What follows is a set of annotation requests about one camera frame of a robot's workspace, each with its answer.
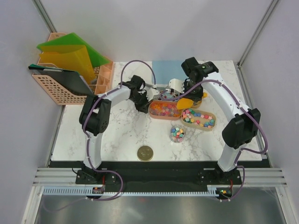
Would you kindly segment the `clear plastic jar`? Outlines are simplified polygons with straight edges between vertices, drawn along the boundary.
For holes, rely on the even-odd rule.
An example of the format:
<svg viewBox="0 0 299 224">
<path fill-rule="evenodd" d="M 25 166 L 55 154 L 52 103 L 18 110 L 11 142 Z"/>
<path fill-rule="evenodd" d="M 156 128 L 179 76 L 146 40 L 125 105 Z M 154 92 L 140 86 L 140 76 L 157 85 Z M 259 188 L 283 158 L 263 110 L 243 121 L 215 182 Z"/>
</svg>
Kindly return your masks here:
<svg viewBox="0 0 299 224">
<path fill-rule="evenodd" d="M 170 128 L 170 140 L 174 143 L 180 143 L 184 140 L 186 129 L 181 125 L 174 125 Z"/>
</svg>

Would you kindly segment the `blue tray of lollipops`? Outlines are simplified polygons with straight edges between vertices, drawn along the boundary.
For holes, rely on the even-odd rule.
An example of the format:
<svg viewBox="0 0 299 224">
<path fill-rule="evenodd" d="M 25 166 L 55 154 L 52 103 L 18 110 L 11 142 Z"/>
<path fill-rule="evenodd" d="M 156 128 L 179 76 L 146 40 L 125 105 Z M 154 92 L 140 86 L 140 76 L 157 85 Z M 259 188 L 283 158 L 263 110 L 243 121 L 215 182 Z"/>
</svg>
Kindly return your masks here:
<svg viewBox="0 0 299 224">
<path fill-rule="evenodd" d="M 157 87 L 157 90 L 159 91 L 159 94 L 156 95 L 155 99 L 156 100 L 162 100 L 165 101 L 166 99 L 169 98 L 176 98 L 178 97 L 179 92 L 169 89 L 167 87 Z"/>
</svg>

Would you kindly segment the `beige tray colourful candies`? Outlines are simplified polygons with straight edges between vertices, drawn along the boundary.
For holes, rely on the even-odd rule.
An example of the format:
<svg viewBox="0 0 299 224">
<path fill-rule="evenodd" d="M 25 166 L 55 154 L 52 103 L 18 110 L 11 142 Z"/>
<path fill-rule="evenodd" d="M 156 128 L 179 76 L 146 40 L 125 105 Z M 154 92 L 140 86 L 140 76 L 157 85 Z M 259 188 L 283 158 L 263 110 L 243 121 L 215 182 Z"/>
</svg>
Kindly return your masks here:
<svg viewBox="0 0 299 224">
<path fill-rule="evenodd" d="M 182 111 L 181 122 L 187 127 L 211 131 L 216 125 L 216 116 L 210 112 L 187 108 Z"/>
</svg>

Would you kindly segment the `pink tray star candies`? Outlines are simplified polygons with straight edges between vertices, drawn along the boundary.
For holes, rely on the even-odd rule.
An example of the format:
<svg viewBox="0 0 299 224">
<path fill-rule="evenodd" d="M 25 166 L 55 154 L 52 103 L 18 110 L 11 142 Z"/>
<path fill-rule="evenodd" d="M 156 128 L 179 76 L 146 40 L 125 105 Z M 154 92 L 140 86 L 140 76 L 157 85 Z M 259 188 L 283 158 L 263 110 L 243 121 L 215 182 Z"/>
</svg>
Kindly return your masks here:
<svg viewBox="0 0 299 224">
<path fill-rule="evenodd" d="M 149 105 L 149 115 L 154 119 L 178 120 L 182 110 L 177 108 L 177 102 L 152 101 Z"/>
</svg>

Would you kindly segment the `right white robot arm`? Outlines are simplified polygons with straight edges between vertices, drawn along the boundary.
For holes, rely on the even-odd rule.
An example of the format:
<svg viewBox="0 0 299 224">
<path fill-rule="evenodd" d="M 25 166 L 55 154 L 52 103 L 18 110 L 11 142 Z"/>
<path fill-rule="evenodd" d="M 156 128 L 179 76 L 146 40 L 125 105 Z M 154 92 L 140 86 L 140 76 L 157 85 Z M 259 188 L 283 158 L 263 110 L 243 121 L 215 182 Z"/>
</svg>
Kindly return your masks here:
<svg viewBox="0 0 299 224">
<path fill-rule="evenodd" d="M 198 102 L 203 98 L 203 90 L 207 90 L 228 120 L 222 131 L 224 149 L 214 171 L 215 180 L 226 183 L 231 178 L 230 171 L 236 167 L 241 147 L 257 135 L 256 124 L 260 121 L 261 113 L 258 109 L 250 109 L 231 91 L 213 62 L 200 64 L 191 57 L 181 67 L 187 75 L 183 98 Z"/>
</svg>

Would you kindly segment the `orange plastic scoop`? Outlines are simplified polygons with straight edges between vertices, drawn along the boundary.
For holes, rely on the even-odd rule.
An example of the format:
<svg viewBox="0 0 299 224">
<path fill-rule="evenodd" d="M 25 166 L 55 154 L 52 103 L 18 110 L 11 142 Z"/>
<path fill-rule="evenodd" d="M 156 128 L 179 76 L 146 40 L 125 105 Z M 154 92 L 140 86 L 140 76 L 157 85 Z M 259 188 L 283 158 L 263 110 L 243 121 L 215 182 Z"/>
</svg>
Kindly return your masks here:
<svg viewBox="0 0 299 224">
<path fill-rule="evenodd" d="M 191 108 L 191 106 L 193 105 L 193 102 L 194 101 L 192 101 L 191 99 L 181 98 L 177 102 L 177 109 L 183 110 L 183 109 Z"/>
</svg>

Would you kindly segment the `gold jar lid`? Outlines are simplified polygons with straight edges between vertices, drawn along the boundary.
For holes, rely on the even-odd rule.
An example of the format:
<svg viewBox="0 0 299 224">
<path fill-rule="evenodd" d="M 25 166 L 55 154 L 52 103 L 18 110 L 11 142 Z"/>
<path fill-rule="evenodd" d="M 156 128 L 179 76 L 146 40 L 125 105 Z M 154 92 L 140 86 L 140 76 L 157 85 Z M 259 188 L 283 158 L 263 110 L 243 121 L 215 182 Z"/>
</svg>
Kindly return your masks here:
<svg viewBox="0 0 299 224">
<path fill-rule="evenodd" d="M 149 146 L 141 146 L 137 150 L 137 157 L 140 161 L 148 162 L 153 158 L 154 152 Z"/>
</svg>

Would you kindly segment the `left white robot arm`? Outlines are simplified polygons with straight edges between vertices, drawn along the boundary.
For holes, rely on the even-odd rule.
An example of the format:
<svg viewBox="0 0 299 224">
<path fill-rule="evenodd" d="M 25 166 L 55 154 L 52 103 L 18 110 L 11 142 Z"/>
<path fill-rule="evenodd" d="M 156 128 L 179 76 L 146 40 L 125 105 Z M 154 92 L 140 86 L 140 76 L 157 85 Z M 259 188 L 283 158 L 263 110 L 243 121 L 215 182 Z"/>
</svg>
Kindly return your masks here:
<svg viewBox="0 0 299 224">
<path fill-rule="evenodd" d="M 119 103 L 130 100 L 139 112 L 148 113 L 151 100 L 144 89 L 145 81 L 134 75 L 132 79 L 107 93 L 88 96 L 83 105 L 79 123 L 86 135 L 86 153 L 83 164 L 90 168 L 86 178 L 91 183 L 99 183 L 103 173 L 97 169 L 101 163 L 102 136 L 108 127 L 111 109 Z"/>
</svg>

